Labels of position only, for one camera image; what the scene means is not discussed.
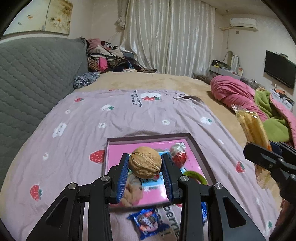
television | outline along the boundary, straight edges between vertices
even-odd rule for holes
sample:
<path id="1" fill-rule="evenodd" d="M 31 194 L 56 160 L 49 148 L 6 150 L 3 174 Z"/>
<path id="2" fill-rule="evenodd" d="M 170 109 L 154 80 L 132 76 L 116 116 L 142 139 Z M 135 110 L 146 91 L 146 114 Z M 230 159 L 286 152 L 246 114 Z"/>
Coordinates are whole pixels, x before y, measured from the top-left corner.
<path id="1" fill-rule="evenodd" d="M 266 51 L 264 72 L 294 89 L 296 65 L 285 57 Z"/>

metal bolt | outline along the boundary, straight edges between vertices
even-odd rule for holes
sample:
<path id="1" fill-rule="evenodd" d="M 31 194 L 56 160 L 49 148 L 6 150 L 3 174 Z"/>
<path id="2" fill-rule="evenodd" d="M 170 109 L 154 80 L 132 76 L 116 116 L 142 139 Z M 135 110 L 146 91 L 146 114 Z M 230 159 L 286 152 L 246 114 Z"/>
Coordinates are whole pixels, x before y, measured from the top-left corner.
<path id="1" fill-rule="evenodd" d="M 110 177 L 109 177 L 109 176 L 102 176 L 101 180 L 102 180 L 103 182 L 107 182 L 107 181 L 110 180 Z"/>
<path id="2" fill-rule="evenodd" d="M 182 182 L 187 182 L 189 180 L 189 177 L 188 176 L 180 176 L 180 180 Z"/>
<path id="3" fill-rule="evenodd" d="M 75 183 L 70 183 L 70 184 L 68 185 L 68 188 L 69 188 L 70 190 L 75 189 L 75 188 L 76 188 L 76 184 L 75 184 Z"/>
<path id="4" fill-rule="evenodd" d="M 216 189 L 222 189 L 222 188 L 223 188 L 223 185 L 222 185 L 221 183 L 215 183 L 215 184 L 214 184 L 214 187 L 215 187 Z"/>

blue gripper pad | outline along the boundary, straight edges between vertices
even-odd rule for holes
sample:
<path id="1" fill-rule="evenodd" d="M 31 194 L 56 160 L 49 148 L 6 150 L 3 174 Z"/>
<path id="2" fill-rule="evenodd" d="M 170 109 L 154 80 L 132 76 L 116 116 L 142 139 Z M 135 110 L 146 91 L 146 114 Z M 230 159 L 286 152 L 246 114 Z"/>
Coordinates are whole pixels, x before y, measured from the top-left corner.
<path id="1" fill-rule="evenodd" d="M 129 155 L 126 155 L 126 159 L 124 160 L 122 171 L 117 182 L 117 195 L 116 195 L 117 203 L 119 203 L 120 200 L 123 198 L 124 189 L 126 187 L 126 180 L 128 178 L 128 170 L 129 170 L 128 160 L 129 160 Z"/>
<path id="2" fill-rule="evenodd" d="M 165 165 L 163 155 L 161 155 L 161 160 L 162 160 L 162 162 L 161 162 L 161 172 L 163 174 L 163 182 L 165 184 L 165 191 L 167 193 L 167 197 L 168 197 L 169 201 L 172 202 L 172 200 L 173 200 L 173 196 L 172 196 L 173 188 L 172 188 L 171 180 L 169 179 L 169 176 L 168 176 L 168 170 L 167 170 L 167 167 Z"/>

flower painting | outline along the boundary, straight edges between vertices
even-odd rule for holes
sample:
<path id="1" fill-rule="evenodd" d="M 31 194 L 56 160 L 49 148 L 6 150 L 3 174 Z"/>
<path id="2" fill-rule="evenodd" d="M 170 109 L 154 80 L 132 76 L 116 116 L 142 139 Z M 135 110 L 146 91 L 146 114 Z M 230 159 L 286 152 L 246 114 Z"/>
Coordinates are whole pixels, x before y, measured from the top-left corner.
<path id="1" fill-rule="evenodd" d="M 4 35 L 29 31 L 69 35 L 72 9 L 69 0 L 32 0 L 17 14 Z"/>
<path id="2" fill-rule="evenodd" d="M 73 4 L 68 0 L 51 0 L 46 18 L 45 31 L 69 34 L 72 9 Z"/>

gray quilted headboard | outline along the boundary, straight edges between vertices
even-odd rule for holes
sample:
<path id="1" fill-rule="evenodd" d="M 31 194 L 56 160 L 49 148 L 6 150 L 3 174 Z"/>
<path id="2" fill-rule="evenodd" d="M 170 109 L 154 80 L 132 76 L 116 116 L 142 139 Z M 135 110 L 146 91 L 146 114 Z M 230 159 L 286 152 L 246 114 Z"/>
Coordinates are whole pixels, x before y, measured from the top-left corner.
<path id="1" fill-rule="evenodd" d="M 88 72 L 82 39 L 32 37 L 0 44 L 0 188 L 7 170 L 48 112 Z"/>

